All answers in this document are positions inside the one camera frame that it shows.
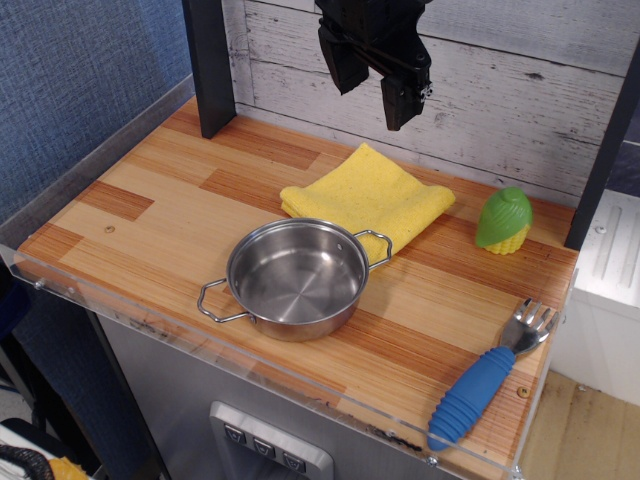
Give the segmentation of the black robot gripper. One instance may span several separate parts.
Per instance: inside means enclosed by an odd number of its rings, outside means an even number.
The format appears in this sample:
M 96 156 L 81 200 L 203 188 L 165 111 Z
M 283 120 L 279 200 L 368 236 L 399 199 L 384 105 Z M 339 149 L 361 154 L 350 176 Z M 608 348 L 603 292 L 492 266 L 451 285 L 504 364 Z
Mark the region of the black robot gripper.
M 425 1 L 317 1 L 319 44 L 341 95 L 369 77 L 381 80 L 387 129 L 399 131 L 423 112 L 433 92 L 431 57 L 417 33 Z

